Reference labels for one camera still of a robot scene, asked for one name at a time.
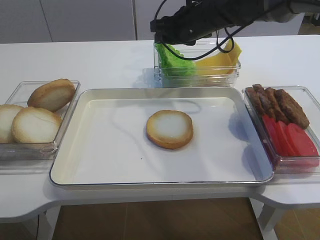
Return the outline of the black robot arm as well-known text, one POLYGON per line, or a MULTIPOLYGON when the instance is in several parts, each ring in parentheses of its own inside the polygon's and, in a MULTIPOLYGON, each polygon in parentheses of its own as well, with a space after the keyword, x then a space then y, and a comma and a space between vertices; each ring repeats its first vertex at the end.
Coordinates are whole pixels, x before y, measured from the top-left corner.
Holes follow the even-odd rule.
POLYGON ((255 21, 285 23, 305 13, 309 0, 188 0, 174 15, 150 22, 157 44, 193 46, 213 32, 255 21))

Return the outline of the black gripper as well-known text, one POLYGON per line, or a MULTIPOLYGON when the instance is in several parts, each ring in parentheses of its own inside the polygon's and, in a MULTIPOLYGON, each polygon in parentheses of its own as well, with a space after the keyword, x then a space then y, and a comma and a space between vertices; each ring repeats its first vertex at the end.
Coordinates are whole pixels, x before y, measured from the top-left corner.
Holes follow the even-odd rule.
POLYGON ((209 38, 217 30, 207 4, 185 5, 172 16, 154 18, 150 22, 154 41, 159 44, 193 46, 197 40, 209 38))

